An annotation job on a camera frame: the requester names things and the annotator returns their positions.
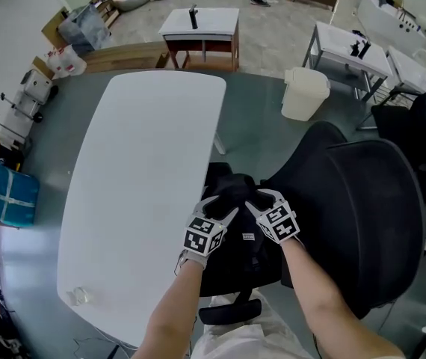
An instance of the concrete floor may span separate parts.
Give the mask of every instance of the concrete floor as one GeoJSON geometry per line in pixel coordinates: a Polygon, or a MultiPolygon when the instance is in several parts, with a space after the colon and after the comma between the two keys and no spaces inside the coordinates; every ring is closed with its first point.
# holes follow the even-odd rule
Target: concrete floor
{"type": "Polygon", "coordinates": [[[118,45],[161,41],[158,34],[172,9],[237,7],[240,9],[240,71],[282,78],[286,69],[300,67],[316,21],[336,27],[364,28],[353,15],[360,0],[339,0],[336,12],[330,7],[268,0],[271,7],[251,5],[248,0],[159,0],[122,14],[111,26],[118,45]]]}
{"type": "MultiPolygon", "coordinates": [[[[330,98],[312,121],[302,123],[280,114],[282,80],[243,73],[212,74],[227,82],[218,132],[228,153],[220,156],[213,150],[211,160],[226,161],[234,171],[257,181],[283,165],[314,120],[334,123],[350,140],[376,136],[354,131],[365,105],[352,99],[350,90],[342,86],[333,84],[330,98]]],[[[98,101],[115,75],[97,73],[60,82],[58,97],[43,110],[45,120],[31,133],[35,145],[23,169],[41,182],[35,226],[0,228],[1,287],[34,358],[75,358],[78,345],[74,339],[82,340],[78,358],[106,358],[114,346],[58,298],[56,274],[61,221],[75,161],[98,101]]],[[[261,291],[316,357],[294,291],[278,283],[261,291]]],[[[208,299],[203,299],[202,305],[207,304],[208,299]]],[[[423,338],[421,327],[426,325],[426,257],[409,290],[393,306],[372,310],[364,323],[398,344],[408,358],[413,357],[423,338]]],[[[193,341],[201,327],[197,322],[193,341]]]]}

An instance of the white bin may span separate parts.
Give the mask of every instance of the white bin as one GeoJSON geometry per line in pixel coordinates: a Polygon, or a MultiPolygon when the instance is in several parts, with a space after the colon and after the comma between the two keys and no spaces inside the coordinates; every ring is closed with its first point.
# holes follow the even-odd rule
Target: white bin
{"type": "Polygon", "coordinates": [[[330,95],[330,82],[316,70],[293,68],[286,70],[288,84],[281,113],[292,120],[307,121],[330,95]]]}

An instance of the small white table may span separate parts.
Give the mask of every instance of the small white table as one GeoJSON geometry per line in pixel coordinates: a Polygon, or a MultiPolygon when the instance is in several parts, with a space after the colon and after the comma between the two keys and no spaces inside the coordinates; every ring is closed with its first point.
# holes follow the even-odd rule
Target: small white table
{"type": "Polygon", "coordinates": [[[138,346],[175,274],[200,200],[226,82],[149,71],[114,77],[70,183],[57,291],[78,315],[138,346]],[[81,287],[86,303],[68,295],[81,287]]]}
{"type": "Polygon", "coordinates": [[[392,62],[397,77],[394,86],[426,92],[426,69],[422,65],[392,46],[387,49],[386,56],[392,62]]]}
{"type": "Polygon", "coordinates": [[[158,32],[163,36],[173,65],[179,69],[176,54],[186,51],[182,68],[215,68],[236,71],[239,66],[238,8],[196,8],[198,28],[193,29],[189,9],[172,10],[158,32]],[[202,57],[190,51],[201,51],[202,57]],[[207,52],[231,53],[231,59],[209,56],[207,52]]]}
{"type": "Polygon", "coordinates": [[[351,32],[316,22],[303,67],[309,62],[312,69],[323,72],[329,79],[365,90],[362,101],[368,101],[384,80],[392,77],[392,71],[386,53],[377,44],[371,44],[362,60],[351,56],[351,45],[357,41],[362,44],[364,40],[351,32]],[[372,76],[376,76],[377,81],[371,87],[372,76]]]}

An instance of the blue bag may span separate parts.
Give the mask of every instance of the blue bag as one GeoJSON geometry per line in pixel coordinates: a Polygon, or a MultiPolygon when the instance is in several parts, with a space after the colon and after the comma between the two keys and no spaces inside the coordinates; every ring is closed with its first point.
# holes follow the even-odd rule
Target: blue bag
{"type": "Polygon", "coordinates": [[[34,223],[39,182],[0,165],[0,222],[16,227],[34,223]]]}

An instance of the white glove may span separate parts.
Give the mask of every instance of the white glove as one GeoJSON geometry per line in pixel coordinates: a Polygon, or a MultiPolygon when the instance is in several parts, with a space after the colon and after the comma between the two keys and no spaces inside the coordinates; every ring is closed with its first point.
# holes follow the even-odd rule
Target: white glove
{"type": "Polygon", "coordinates": [[[210,254],[220,247],[223,236],[228,230],[227,227],[238,213],[238,208],[234,208],[222,220],[207,218],[203,209],[219,196],[209,197],[197,203],[193,214],[188,219],[185,228],[185,239],[183,247],[185,250],[180,255],[179,265],[182,266],[187,260],[194,260],[206,267],[210,254]]]}
{"type": "Polygon", "coordinates": [[[279,191],[259,189],[261,193],[274,197],[274,205],[271,209],[259,211],[252,203],[246,201],[246,207],[256,219],[256,224],[261,227],[263,233],[276,243],[296,237],[300,228],[296,223],[296,213],[289,208],[289,203],[279,191]]]}

